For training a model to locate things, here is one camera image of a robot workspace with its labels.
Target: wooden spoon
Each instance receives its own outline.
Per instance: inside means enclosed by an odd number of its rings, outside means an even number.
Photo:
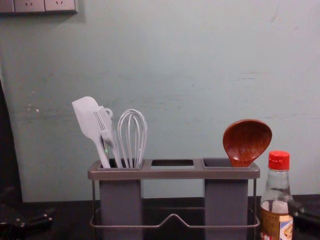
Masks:
[[[233,167],[248,167],[269,146],[272,131],[264,122],[243,119],[231,124],[223,134],[223,147]]]

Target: white whisk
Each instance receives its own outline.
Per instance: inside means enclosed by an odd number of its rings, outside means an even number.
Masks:
[[[124,145],[123,127],[125,127],[126,147]],[[147,121],[144,115],[135,109],[126,110],[119,119],[117,131],[125,167],[139,168],[143,160],[148,134]],[[132,137],[134,137],[134,155],[131,142]]]

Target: soy sauce bottle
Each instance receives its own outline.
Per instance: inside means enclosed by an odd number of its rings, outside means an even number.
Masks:
[[[290,154],[269,153],[269,172],[261,197],[261,240],[292,240],[293,218],[288,201],[292,200],[289,184]]]

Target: utensil holder compartment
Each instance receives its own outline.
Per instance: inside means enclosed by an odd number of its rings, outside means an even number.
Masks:
[[[93,207],[90,225],[102,230],[103,240],[143,240],[144,230],[159,230],[170,219],[179,220],[186,230],[201,230],[206,240],[246,240],[248,229],[255,237],[259,226],[256,217],[256,180],[260,169],[252,163],[249,167],[231,167],[227,158],[201,159],[145,159],[141,168],[101,168],[99,161],[88,170],[92,180],[92,198],[95,202],[95,181],[99,181],[101,209]],[[203,225],[191,225],[172,210],[162,221],[150,225],[143,221],[141,180],[144,179],[204,179]],[[248,182],[253,180],[255,221],[248,223]],[[191,211],[192,207],[181,207]],[[97,212],[101,225],[97,224]]]

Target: electrical outlet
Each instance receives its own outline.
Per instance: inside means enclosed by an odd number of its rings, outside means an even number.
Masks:
[[[75,0],[44,0],[46,12],[67,11],[75,12]]]
[[[14,0],[0,0],[0,13],[14,13]]]
[[[44,0],[14,0],[16,13],[44,12]]]

